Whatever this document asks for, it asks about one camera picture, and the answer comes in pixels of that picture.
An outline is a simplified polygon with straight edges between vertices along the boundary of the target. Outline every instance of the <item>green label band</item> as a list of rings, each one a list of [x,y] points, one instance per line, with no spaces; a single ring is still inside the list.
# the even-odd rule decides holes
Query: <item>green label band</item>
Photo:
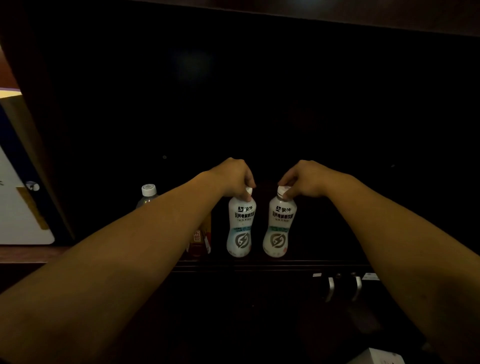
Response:
[[[252,226],[244,226],[242,228],[233,228],[231,231],[233,232],[241,232],[241,231],[250,231],[250,229],[252,228]]]
[[[268,229],[270,231],[280,231],[280,232],[288,232],[289,228],[279,228],[277,226],[269,226]]]

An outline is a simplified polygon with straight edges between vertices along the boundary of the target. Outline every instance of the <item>person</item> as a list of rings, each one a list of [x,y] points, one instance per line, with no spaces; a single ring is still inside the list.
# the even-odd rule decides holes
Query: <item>person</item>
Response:
[[[314,161],[301,160],[278,184],[291,185],[287,199],[328,197],[443,360],[479,362],[478,255],[354,177]],[[169,274],[219,199],[251,199],[245,185],[256,187],[252,172],[229,158],[9,288],[0,295],[0,358],[13,364],[93,360]]]

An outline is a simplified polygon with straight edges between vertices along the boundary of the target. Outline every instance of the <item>white bottle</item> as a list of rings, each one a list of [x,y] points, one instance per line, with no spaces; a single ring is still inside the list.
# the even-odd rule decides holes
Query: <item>white bottle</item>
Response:
[[[136,208],[139,208],[139,207],[142,207],[143,205],[145,205],[146,203],[152,201],[154,198],[157,198],[158,195],[156,194],[156,187],[154,184],[144,184],[142,186],[142,199],[140,201],[138,201],[137,203],[137,207]]]
[[[284,256],[288,249],[288,231],[297,213],[293,200],[284,200],[288,186],[279,186],[276,197],[272,198],[268,209],[268,230],[264,237],[264,250],[273,258]]]
[[[251,187],[246,187],[246,190],[252,194]],[[257,203],[253,199],[245,202],[232,197],[228,203],[230,232],[228,233],[227,250],[236,258],[246,256],[252,249],[251,229],[256,210]]]

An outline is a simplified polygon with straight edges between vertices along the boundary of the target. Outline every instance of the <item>red and gold package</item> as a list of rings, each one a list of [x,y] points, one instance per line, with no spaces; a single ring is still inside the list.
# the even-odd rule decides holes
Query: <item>red and gold package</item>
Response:
[[[187,246],[187,252],[193,256],[210,254],[212,251],[212,214],[209,213],[202,224],[193,233]]]

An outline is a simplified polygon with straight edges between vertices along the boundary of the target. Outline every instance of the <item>lightning bolt logo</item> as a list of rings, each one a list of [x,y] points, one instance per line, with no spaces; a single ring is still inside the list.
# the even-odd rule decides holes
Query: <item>lightning bolt logo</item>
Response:
[[[285,245],[285,241],[286,241],[286,238],[284,234],[272,234],[270,236],[270,243],[274,248],[281,248],[282,246]]]
[[[238,234],[235,237],[235,244],[239,248],[246,248],[249,242],[250,242],[250,234],[247,233],[247,232],[245,232],[243,234]]]

